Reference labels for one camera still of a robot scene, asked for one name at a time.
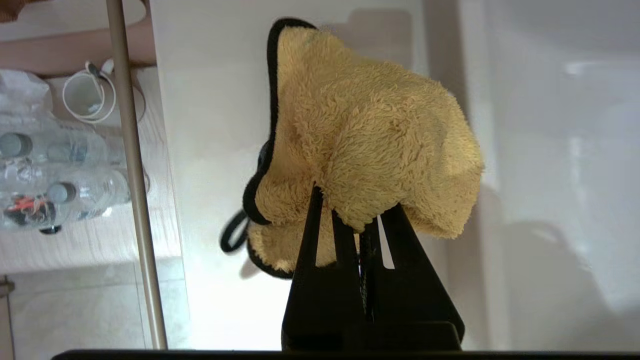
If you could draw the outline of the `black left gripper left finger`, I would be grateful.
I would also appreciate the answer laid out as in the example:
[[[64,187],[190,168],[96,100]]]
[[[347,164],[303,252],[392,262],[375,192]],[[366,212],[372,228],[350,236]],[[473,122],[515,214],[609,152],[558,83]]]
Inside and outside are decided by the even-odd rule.
[[[317,265],[322,209],[322,191],[314,186],[281,326],[284,351],[341,351],[366,319],[354,230],[333,210],[327,218],[335,265]]]

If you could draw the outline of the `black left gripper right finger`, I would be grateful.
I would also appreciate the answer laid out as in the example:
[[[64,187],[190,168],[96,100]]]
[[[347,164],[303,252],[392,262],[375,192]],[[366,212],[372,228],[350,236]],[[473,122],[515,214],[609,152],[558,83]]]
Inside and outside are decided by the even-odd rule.
[[[459,351],[466,326],[401,205],[360,237],[364,349]]]

